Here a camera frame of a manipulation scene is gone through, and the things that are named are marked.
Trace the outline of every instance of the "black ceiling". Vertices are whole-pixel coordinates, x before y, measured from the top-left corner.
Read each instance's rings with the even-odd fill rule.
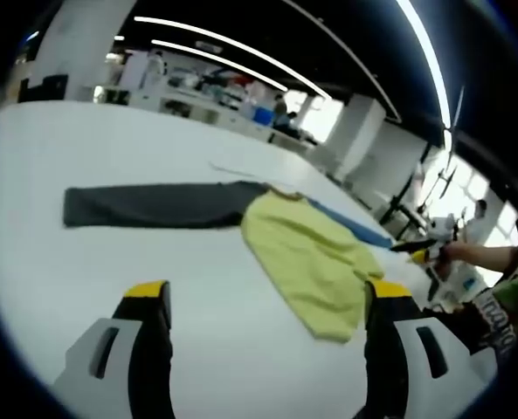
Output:
[[[441,117],[432,75],[423,50],[396,0],[296,0],[319,18],[376,75],[402,117],[401,127],[438,144]],[[452,116],[459,92],[466,96],[459,130],[505,163],[494,168],[481,153],[465,152],[493,183],[518,184],[518,0],[411,0],[438,56]],[[337,99],[361,93],[392,111],[356,62],[334,41],[283,0],[242,3],[160,2],[140,0],[121,29],[126,40],[116,46],[149,49],[161,39],[195,46],[211,41],[221,55],[308,91],[277,67],[236,47],[194,32],[136,23],[133,16],[159,17],[204,28],[250,45],[278,59]]]

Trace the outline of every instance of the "yellow towel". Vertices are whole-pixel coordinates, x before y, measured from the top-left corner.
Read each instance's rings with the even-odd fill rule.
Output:
[[[241,230],[313,336],[348,341],[363,318],[364,281],[383,276],[367,247],[305,199],[272,191],[247,209]]]

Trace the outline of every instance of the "blue fabric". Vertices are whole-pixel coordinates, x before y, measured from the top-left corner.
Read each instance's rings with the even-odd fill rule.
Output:
[[[311,205],[317,208],[320,212],[323,212],[325,215],[329,216],[331,219],[350,230],[358,240],[367,244],[373,244],[377,247],[383,247],[384,249],[390,249],[390,247],[392,247],[392,240],[389,238],[375,233],[375,231],[350,220],[342,214],[325,207],[322,203],[318,203],[313,199],[309,199],[309,203],[311,203]]]

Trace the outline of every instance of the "blue container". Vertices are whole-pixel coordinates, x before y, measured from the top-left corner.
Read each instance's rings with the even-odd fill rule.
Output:
[[[270,126],[271,122],[274,118],[274,112],[270,109],[266,109],[265,107],[257,107],[255,110],[255,116],[252,117],[252,120],[257,122],[260,125]]]

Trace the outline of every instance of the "white work surface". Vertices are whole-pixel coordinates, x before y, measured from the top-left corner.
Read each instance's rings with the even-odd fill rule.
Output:
[[[349,419],[366,400],[363,327],[345,345],[314,340],[238,228],[63,227],[72,186],[245,179],[211,161],[293,185],[386,234],[298,155],[243,135],[122,106],[10,106],[0,112],[0,316],[10,338],[52,383],[68,347],[130,286],[168,279],[178,418]],[[416,266],[374,252],[389,280],[423,299],[429,281]]]

